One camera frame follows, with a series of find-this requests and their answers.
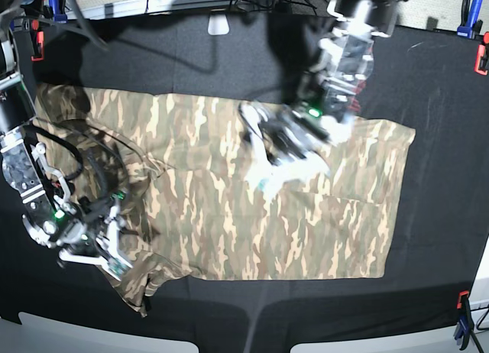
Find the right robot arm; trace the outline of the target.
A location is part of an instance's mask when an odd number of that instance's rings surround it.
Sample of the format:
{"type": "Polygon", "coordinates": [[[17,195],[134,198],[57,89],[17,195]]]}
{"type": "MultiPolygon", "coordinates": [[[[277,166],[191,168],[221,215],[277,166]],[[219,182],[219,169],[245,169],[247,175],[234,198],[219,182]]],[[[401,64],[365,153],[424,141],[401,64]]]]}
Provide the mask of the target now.
{"type": "Polygon", "coordinates": [[[26,210],[22,222],[37,244],[58,248],[62,262],[94,265],[120,280],[132,267],[119,247],[127,181],[110,189],[92,155],[84,157],[70,142],[33,125],[34,102],[24,84],[11,29],[13,20],[23,18],[21,8],[29,1],[1,0],[1,171],[21,197],[26,210]],[[65,175],[51,166],[47,147],[38,135],[65,148],[75,159],[76,170],[65,175]],[[85,159],[95,172],[101,193],[94,201],[76,203],[71,200],[71,183],[82,173],[85,159]]]}

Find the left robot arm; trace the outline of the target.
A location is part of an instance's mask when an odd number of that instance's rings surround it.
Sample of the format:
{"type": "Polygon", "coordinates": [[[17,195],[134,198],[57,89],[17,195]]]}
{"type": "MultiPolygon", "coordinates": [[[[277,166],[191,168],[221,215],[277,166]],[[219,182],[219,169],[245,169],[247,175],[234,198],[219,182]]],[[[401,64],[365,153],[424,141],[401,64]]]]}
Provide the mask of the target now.
{"type": "Polygon", "coordinates": [[[351,136],[352,103],[373,70],[374,40],[391,36],[398,5],[406,1],[330,0],[327,12],[334,21],[319,40],[317,60],[302,75],[293,102],[278,109],[258,101],[239,105],[251,144],[244,178],[251,189],[272,198],[285,183],[330,173],[319,149],[351,136]]]}

